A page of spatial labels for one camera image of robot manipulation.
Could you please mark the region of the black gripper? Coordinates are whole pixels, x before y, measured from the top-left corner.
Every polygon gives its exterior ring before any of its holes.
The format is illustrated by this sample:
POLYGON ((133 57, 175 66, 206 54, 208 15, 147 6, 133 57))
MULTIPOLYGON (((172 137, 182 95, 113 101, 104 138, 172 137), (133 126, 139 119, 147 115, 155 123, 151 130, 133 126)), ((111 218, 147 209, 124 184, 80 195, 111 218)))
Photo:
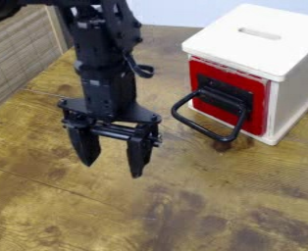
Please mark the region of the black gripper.
POLYGON ((100 154, 99 137, 124 140, 131 176, 139 178, 160 143, 160 115, 137 103, 136 77, 129 69, 77 70, 77 75, 84 96, 58 101, 77 156, 89 167, 100 154))

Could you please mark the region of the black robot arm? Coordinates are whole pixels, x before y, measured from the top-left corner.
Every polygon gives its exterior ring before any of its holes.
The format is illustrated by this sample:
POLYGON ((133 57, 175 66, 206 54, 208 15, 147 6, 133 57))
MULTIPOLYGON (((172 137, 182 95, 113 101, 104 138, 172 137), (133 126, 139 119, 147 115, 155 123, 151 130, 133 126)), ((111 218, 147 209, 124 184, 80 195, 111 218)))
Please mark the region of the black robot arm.
POLYGON ((154 67, 139 65, 132 56, 143 41, 141 24, 125 0, 0 0, 0 22, 28 5, 57 7, 73 38, 84 96, 60 100, 58 107, 80 160, 95 162, 103 136, 124 140, 137 178, 160 143, 160 115, 136 102, 136 78, 154 76, 154 67))

